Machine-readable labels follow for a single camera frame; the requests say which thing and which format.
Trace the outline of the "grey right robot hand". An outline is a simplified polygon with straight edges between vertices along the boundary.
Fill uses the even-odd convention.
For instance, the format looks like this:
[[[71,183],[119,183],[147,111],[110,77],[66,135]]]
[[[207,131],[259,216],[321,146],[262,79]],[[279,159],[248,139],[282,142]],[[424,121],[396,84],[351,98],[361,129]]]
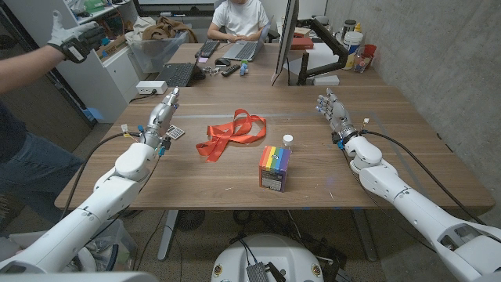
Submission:
[[[319,95],[315,109],[322,114],[330,123],[332,130],[344,141],[358,136],[359,130],[351,122],[348,111],[344,104],[333,93],[332,89],[326,89],[326,95]]]

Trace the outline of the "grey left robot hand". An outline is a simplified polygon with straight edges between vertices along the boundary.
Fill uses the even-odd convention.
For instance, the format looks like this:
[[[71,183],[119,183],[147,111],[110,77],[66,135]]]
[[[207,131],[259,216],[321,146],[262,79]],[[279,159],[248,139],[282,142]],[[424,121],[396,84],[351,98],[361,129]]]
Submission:
[[[171,118],[178,108],[179,87],[175,87],[164,97],[161,103],[157,104],[151,114],[142,134],[141,141],[146,145],[157,148],[162,141],[162,137],[170,126]]]

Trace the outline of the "person's gloved hand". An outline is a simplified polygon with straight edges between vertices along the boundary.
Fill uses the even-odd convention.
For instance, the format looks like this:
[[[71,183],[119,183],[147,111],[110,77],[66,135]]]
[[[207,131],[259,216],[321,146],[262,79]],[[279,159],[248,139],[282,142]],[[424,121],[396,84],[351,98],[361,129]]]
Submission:
[[[65,29],[60,11],[53,10],[52,19],[51,39],[47,45],[54,47],[66,60],[74,63],[84,62],[90,51],[98,49],[106,37],[104,28],[95,21]]]

